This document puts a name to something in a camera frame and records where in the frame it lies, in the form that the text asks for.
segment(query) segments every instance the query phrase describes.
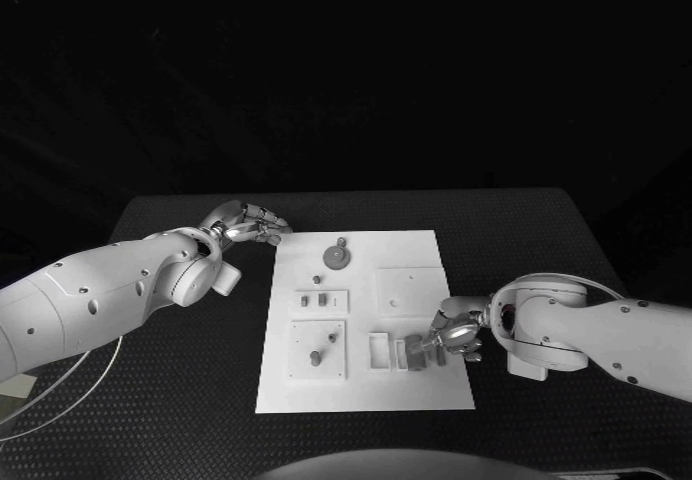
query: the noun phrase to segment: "dark wall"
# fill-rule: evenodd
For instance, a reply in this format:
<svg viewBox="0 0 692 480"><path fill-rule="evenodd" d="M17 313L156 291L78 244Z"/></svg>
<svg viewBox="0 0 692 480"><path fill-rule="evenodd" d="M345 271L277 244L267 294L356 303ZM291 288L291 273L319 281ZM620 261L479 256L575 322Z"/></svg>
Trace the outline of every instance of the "dark wall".
<svg viewBox="0 0 692 480"><path fill-rule="evenodd" d="M137 195L559 186L595 225L691 146L686 9L249 3L4 5L6 280Z"/></svg>

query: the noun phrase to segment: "table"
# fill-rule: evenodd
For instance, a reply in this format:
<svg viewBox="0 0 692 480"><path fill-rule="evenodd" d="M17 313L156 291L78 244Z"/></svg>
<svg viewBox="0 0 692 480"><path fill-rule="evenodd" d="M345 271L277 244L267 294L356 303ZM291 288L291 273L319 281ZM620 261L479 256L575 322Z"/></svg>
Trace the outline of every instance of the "table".
<svg viewBox="0 0 692 480"><path fill-rule="evenodd" d="M561 272L626 294L567 193L556 188L140 197L112 241L195 226L238 198L265 206L296 231L434 229L453 295L486 295L518 276ZM692 404L617 382L595 365L512 376L484 331L484 360L469 365L477 409L255 415L274 252L226 252L244 277L231 296L210 292L154 313L127 335L110 377L78 409L10 442L6 467L52 478L247 478L346 450L427 448L492 457L548 472L649 467L692 478ZM22 431L71 403L112 353L19 421ZM74 360L49 366L40 391Z"/></svg>

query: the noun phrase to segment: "white paper sheet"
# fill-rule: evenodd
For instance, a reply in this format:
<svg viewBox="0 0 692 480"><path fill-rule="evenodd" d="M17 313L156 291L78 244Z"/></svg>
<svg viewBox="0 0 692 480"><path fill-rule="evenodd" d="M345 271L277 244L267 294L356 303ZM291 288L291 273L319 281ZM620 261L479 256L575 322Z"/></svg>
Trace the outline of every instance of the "white paper sheet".
<svg viewBox="0 0 692 480"><path fill-rule="evenodd" d="M321 256L339 237L347 240L352 260L343 270L333 271L324 266ZM420 318L381 316L376 270L438 267L438 275L444 277L434 231L294 233L284 236L275 258L255 412L473 409L460 356L447 354L447 366L428 362L422 372L398 372L396 368L389 373L369 371L368 334L389 334L395 366L394 341L414 333L425 336L430 329L435 310ZM319 285L313 283L316 275L321 277ZM438 297L437 302L450 296L447 279L438 280L437 287L427 292ZM294 381L287 375L288 329L297 319L291 302L297 290L349 291L349 314L324 317L345 323L346 381Z"/></svg>

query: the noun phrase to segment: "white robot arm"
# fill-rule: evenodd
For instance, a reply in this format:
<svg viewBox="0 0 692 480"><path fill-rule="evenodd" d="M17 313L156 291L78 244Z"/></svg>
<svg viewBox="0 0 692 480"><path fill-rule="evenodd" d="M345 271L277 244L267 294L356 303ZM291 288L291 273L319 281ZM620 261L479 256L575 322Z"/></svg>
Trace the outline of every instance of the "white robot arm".
<svg viewBox="0 0 692 480"><path fill-rule="evenodd" d="M0 290L0 381L92 350L172 304L210 288L228 295L241 272L223 250L252 240L278 245L285 221L254 205L221 205L197 228L76 253Z"/></svg>
<svg viewBox="0 0 692 480"><path fill-rule="evenodd" d="M581 283L616 300L587 306ZM481 327L507 350L515 375L545 380L548 370L580 370L591 358L623 382L692 401L691 309L623 298L580 277L532 274L489 297L444 300L431 335L411 346L411 354L445 348L480 361Z"/></svg>

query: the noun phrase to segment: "black table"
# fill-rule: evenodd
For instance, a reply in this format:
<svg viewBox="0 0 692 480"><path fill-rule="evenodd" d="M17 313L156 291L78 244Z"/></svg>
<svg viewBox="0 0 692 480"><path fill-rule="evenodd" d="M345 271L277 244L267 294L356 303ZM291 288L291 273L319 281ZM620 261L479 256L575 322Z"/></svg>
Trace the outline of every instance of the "black table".
<svg viewBox="0 0 692 480"><path fill-rule="evenodd" d="M588 277L626 294L575 205L552 188L141 197L112 241L197 225L232 198L278 212L296 231L434 229L453 295L487 295L533 272ZM212 292L192 307L156 312L85 403L6 445L20 478L247 478L298 459L386 447L466 452L549 472L649 467L692 478L692 404L620 383L595 365L551 372L545 382L512 376L489 331L484 360L469 365L476 410L255 415L272 247L235 246L226 261L244 273L231 296ZM69 405L112 348L17 431ZM46 369L37 391L72 362Z"/></svg>

